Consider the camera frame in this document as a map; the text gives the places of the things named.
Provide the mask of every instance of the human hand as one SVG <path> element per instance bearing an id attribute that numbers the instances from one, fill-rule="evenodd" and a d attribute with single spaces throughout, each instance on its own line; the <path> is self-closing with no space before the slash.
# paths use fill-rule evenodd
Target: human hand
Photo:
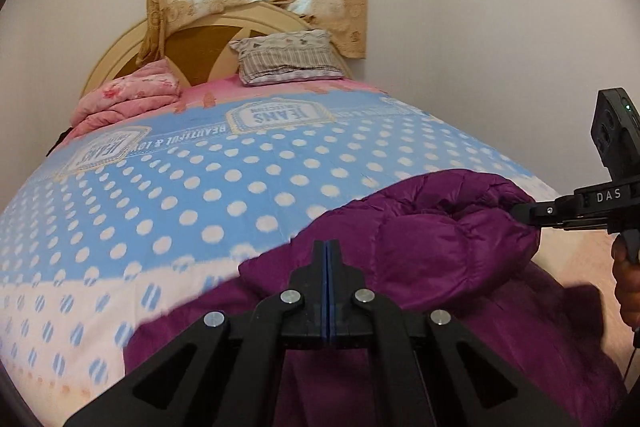
<path id="1" fill-rule="evenodd" d="M 620 316 L 628 326 L 640 327 L 640 265 L 631 264 L 626 257 L 626 243 L 621 235 L 611 247 L 613 277 L 616 279 L 616 299 Z"/>

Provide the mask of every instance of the purple puffer jacket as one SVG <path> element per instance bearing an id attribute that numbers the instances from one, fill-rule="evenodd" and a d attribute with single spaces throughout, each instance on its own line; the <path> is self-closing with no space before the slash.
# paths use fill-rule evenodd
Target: purple puffer jacket
<path id="1" fill-rule="evenodd" d="M 240 277 L 140 326 L 124 351 L 127 372 L 206 312 L 238 314 L 283 291 L 315 239 L 338 239 L 370 289 L 406 310 L 450 310 L 584 427 L 601 426 L 626 390 L 600 349 L 600 294 L 564 289 L 530 262 L 540 233 L 507 212 L 530 200 L 500 176 L 452 170 L 351 201 L 242 263 Z M 375 425 L 366 354 L 288 352 L 274 425 Z"/>

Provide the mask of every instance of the pillow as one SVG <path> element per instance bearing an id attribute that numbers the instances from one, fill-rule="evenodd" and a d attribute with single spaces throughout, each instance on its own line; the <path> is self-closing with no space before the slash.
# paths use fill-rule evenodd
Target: pillow
<path id="1" fill-rule="evenodd" d="M 325 30 L 274 33 L 229 42 L 246 86 L 344 76 Z"/>

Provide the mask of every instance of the pink blanket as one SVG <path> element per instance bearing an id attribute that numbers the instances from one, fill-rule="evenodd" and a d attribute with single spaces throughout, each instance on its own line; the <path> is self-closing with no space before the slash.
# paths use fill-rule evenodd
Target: pink blanket
<path id="1" fill-rule="evenodd" d="M 169 63 L 165 59 L 158 60 L 84 95 L 71 116 L 71 127 L 77 128 L 89 115 L 113 108 L 121 102 L 153 96 L 179 95 L 178 79 L 169 68 Z"/>

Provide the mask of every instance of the wooden headboard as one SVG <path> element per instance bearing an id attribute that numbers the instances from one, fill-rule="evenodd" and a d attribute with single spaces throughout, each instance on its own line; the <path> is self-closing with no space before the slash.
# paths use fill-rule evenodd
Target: wooden headboard
<path id="1" fill-rule="evenodd" d="M 234 39 L 311 29 L 297 15 L 257 2 L 209 15 L 171 35 L 165 55 L 183 87 L 225 78 L 238 70 L 238 56 L 228 43 Z M 109 48 L 89 76 L 81 96 L 119 76 L 137 70 L 136 57 L 146 33 L 146 20 L 130 29 Z M 346 76 L 351 71 L 335 51 Z"/>

